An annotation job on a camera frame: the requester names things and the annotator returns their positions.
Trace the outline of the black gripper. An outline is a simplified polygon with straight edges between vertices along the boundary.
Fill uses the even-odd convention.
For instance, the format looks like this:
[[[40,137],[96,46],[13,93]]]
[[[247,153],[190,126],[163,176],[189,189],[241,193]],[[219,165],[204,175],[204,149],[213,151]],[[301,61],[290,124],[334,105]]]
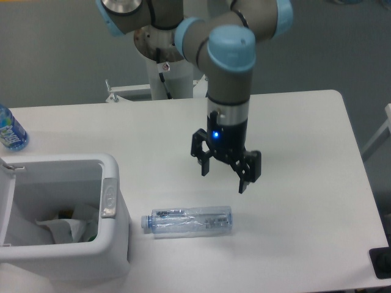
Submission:
[[[192,135],[191,156],[197,158],[201,175],[210,171],[210,158],[229,164],[239,176],[238,192],[242,194],[261,175],[261,152],[245,150],[247,120],[237,125],[217,122],[217,112],[210,112],[207,131],[200,128]]]

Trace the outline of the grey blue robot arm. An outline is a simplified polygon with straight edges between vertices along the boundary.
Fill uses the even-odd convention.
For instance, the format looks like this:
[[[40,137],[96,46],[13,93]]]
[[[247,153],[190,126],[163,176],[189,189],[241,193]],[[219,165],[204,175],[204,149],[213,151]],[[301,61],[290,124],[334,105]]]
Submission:
[[[252,72],[257,42],[283,34],[293,23],[290,1],[230,1],[230,10],[209,21],[187,18],[182,1],[97,1],[108,29],[125,35],[150,26],[156,60],[176,50],[208,78],[207,128],[192,136],[191,155],[206,175],[213,157],[239,176],[239,191],[261,175],[261,152],[245,147]]]

